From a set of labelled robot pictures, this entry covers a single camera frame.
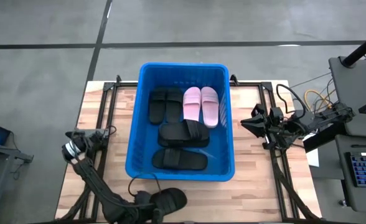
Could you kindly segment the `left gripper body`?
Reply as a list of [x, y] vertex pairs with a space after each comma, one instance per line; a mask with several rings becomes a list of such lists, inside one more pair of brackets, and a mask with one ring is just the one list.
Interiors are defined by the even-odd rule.
[[156, 209], [156, 204], [151, 203], [151, 194], [145, 191], [138, 191], [134, 196], [134, 205], [137, 205], [138, 218], [135, 221], [137, 224], [143, 224], [152, 220], [153, 210]]

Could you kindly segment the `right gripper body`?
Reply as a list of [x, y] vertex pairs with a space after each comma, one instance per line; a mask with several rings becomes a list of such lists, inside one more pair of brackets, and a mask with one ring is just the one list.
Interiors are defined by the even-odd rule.
[[287, 150], [294, 142], [295, 132], [289, 129], [288, 123], [284, 121], [284, 115], [280, 107], [270, 108], [270, 113], [266, 116], [265, 126], [263, 149]]

